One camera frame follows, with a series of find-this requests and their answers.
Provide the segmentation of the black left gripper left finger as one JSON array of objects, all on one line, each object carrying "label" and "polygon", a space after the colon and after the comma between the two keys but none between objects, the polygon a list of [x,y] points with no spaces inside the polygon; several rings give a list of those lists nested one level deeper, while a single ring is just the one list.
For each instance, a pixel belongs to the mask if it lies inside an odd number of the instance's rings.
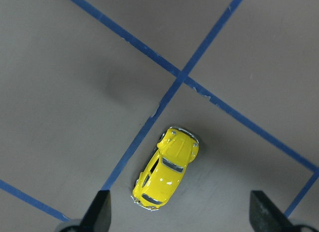
[{"label": "black left gripper left finger", "polygon": [[108,232],[111,225],[111,194],[109,190],[99,191],[80,225],[80,232]]}]

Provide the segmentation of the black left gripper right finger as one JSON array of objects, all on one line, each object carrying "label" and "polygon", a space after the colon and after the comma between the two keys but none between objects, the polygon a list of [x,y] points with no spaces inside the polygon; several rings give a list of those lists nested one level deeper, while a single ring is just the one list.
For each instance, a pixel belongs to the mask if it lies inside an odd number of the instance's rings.
[{"label": "black left gripper right finger", "polygon": [[250,192],[250,224],[255,232],[296,232],[263,191]]}]

